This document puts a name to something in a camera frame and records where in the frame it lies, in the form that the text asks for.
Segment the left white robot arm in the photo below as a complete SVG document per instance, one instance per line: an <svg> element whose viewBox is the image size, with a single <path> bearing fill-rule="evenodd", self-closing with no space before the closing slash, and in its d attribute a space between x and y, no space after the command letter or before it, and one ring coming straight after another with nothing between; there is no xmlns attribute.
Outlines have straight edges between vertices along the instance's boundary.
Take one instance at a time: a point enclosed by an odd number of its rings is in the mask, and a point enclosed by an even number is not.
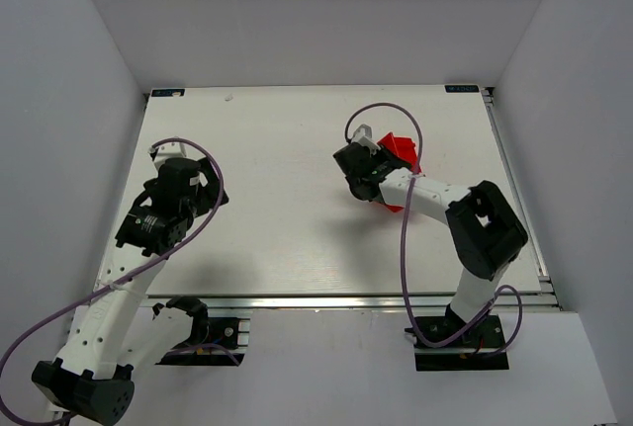
<svg viewBox="0 0 633 426"><path fill-rule="evenodd" d="M228 201L210 161L168 157L144 182L115 235L105 293L91 301L79 326L52 361L40 361L33 383L54 405L100 425L115 425L135 393L135 380L173 348L195 348L209 334L206 305L177 297L154 308L140 332L130 328L171 250L196 218Z"/></svg>

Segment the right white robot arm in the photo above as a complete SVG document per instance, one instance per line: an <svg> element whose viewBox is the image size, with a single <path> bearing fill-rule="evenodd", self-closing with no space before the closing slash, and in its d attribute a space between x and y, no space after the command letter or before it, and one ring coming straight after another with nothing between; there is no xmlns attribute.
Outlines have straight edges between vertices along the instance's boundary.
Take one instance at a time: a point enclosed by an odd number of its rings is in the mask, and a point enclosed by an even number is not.
<svg viewBox="0 0 633 426"><path fill-rule="evenodd" d="M400 207L444 224L462 274L446 316L464 326L491 308L508 266L528 234L500 188L484 180L471 187L421 174L419 166L380 144L350 142L333 154L351 194L364 202Z"/></svg>

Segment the red plastic bin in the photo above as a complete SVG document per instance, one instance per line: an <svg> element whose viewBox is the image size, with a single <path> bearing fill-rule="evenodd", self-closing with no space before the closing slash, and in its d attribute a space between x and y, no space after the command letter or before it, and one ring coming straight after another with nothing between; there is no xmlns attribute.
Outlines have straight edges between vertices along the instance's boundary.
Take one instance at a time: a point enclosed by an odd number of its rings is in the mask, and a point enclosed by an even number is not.
<svg viewBox="0 0 633 426"><path fill-rule="evenodd" d="M416 144L410 137L395 136L389 132L378 141L378 145L379 175L386 177L392 170L404 168L405 164L413 173L420 172Z"/></svg>

